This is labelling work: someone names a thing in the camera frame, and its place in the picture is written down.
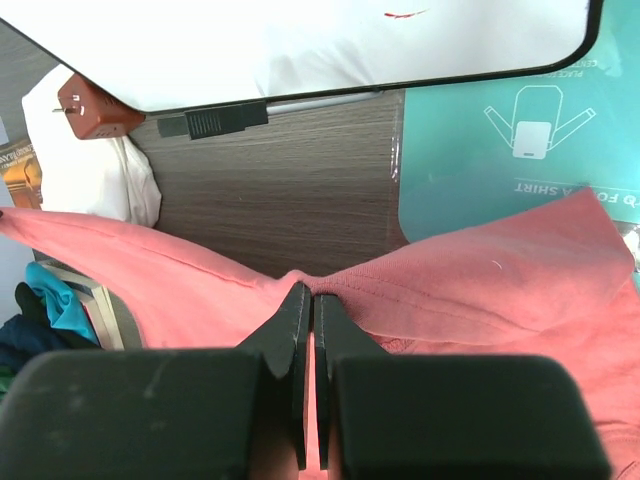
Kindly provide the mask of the orange cover book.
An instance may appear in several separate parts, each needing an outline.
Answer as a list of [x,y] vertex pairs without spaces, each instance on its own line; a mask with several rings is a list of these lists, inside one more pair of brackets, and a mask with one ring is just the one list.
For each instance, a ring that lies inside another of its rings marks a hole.
[[1,177],[16,207],[41,209],[42,171],[28,138],[1,148]]

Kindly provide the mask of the teal t shirt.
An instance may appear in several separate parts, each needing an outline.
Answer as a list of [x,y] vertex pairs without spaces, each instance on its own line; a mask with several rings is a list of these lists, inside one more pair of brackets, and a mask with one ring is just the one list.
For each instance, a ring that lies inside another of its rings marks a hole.
[[36,262],[26,266],[25,275],[27,285],[44,300],[51,327],[71,331],[99,345],[83,305],[71,287]]

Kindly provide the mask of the green t shirt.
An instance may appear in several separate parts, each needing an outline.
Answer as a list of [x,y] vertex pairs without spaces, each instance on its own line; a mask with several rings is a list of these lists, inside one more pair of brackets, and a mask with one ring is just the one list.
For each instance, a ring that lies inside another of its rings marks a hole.
[[6,366],[0,367],[0,401],[2,401],[8,393],[14,378],[15,374],[10,368]]

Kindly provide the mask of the white dry erase board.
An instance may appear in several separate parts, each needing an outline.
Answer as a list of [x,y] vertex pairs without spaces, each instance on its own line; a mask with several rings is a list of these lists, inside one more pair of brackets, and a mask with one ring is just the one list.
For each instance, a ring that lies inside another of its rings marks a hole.
[[526,75],[595,42],[599,1],[5,1],[1,19],[143,112]]

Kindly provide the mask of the white t shirt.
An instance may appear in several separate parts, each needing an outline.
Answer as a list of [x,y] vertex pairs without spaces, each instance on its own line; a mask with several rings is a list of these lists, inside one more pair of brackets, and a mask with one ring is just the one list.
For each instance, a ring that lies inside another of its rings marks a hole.
[[162,195],[147,156],[127,137],[79,140],[54,109],[72,71],[58,65],[22,98],[41,171],[41,209],[98,215],[152,227]]

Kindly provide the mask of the teal cutting board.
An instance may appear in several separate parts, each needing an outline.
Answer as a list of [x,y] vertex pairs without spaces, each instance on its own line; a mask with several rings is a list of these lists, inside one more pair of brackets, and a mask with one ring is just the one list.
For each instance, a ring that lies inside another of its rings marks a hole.
[[573,65],[411,89],[399,161],[405,239],[485,224],[593,189],[639,249],[639,5],[608,1]]

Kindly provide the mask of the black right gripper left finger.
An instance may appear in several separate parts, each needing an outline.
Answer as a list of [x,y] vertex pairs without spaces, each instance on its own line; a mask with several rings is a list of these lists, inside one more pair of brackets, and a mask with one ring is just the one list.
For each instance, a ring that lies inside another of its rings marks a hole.
[[2,477],[297,478],[310,314],[296,284],[233,348],[37,357],[2,403]]

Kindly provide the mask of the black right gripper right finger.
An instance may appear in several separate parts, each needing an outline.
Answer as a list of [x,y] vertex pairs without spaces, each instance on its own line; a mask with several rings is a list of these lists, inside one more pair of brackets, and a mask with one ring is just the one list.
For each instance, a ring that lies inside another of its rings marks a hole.
[[534,355],[391,354],[313,300],[321,468],[332,479],[606,479],[581,393]]

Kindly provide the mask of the navy blue t shirt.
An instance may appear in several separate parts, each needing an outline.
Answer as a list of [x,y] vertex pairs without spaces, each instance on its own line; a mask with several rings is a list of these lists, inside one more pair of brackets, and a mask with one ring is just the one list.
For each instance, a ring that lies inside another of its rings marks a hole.
[[1,367],[17,374],[34,357],[66,349],[100,349],[95,341],[53,327],[42,299],[24,282],[15,289],[21,309],[1,327]]

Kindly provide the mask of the red brown eraser block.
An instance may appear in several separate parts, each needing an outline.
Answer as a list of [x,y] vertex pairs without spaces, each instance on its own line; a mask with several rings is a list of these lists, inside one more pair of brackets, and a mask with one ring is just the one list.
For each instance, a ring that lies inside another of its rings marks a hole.
[[57,93],[59,107],[79,140],[127,136],[146,116],[125,105],[93,82],[74,73]]

